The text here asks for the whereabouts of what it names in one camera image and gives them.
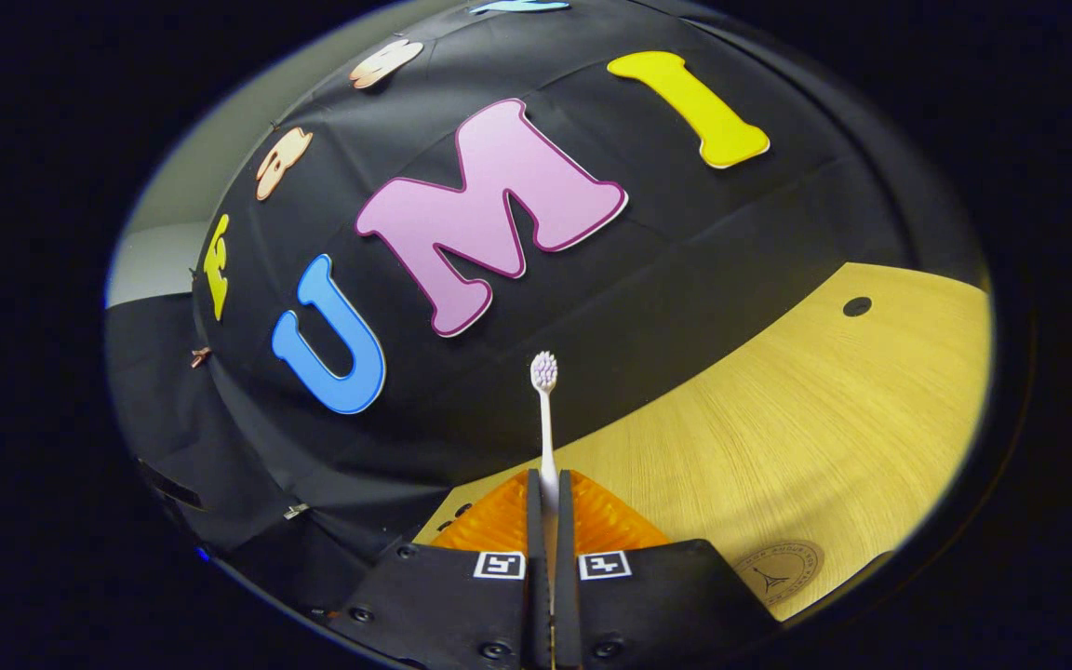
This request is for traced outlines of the round cork coaster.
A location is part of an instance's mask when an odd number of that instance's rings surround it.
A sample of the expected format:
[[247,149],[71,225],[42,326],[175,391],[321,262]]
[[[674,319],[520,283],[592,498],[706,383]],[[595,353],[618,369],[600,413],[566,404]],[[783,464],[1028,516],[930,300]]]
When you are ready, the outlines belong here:
[[733,569],[766,606],[796,596],[820,574],[824,552],[817,544],[777,542],[736,560]]

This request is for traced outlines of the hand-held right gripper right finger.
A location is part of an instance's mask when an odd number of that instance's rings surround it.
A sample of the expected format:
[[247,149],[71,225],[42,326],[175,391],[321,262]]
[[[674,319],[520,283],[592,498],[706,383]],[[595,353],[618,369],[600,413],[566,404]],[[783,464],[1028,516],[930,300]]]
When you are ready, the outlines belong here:
[[571,472],[560,475],[555,670],[729,670],[780,621],[704,539],[577,551]]

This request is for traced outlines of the white toothbrush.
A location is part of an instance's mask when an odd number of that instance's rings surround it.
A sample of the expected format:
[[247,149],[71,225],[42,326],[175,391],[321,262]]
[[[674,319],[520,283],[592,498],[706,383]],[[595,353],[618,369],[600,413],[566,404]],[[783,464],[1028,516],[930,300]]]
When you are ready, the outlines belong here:
[[530,364],[530,381],[539,394],[541,417],[540,493],[542,505],[542,534],[545,559],[547,559],[548,625],[550,662],[555,661],[555,577],[556,550],[559,540],[560,476],[555,465],[552,392],[555,389],[559,367],[552,352],[544,351],[533,357]]

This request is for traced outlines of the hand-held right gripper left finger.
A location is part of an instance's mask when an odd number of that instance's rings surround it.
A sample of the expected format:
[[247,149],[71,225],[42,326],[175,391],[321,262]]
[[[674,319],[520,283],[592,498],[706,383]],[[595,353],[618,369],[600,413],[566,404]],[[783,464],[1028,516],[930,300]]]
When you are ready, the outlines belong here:
[[418,670],[524,670],[540,602],[539,475],[511,476],[429,544],[393,544],[327,628]]

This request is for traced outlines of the wooden desktop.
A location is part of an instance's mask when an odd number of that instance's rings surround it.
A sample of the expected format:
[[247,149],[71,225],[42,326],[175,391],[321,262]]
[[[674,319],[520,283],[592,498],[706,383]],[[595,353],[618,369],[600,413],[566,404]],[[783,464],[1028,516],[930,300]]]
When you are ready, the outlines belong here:
[[983,419],[987,285],[848,262],[723,353],[702,328],[595,329],[559,343],[555,462],[571,471],[580,553],[704,539],[730,566],[777,542],[824,564],[795,619],[897,550],[946,496]]

